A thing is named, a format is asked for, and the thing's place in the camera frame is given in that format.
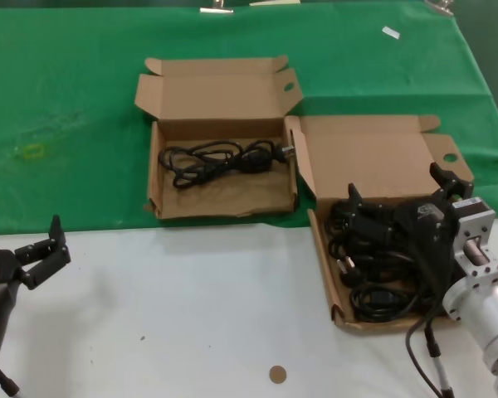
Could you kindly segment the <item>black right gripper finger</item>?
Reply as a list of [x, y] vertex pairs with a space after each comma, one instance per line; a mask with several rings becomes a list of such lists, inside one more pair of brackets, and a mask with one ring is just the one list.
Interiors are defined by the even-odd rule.
[[395, 207], [364, 202], [353, 183], [348, 185], [349, 230], [382, 245], [393, 242]]
[[439, 186], [432, 194], [435, 198], [449, 201], [454, 197], [459, 197], [461, 200], [472, 197], [473, 184], [460, 179], [453, 171], [442, 169], [437, 163], [432, 163], [430, 175]]

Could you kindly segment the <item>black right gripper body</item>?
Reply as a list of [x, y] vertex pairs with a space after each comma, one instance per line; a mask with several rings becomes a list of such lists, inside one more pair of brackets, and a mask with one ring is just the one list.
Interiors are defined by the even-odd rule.
[[452, 213], [443, 210], [431, 202], [422, 206], [422, 252], [434, 290], [447, 290], [453, 272], [456, 227]]

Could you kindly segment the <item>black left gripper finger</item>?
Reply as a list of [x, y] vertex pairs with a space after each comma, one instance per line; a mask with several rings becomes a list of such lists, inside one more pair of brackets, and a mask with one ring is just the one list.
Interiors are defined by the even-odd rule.
[[48, 238], [14, 250], [21, 265], [20, 280], [36, 289], [71, 262], [65, 232], [58, 215], [52, 217]]

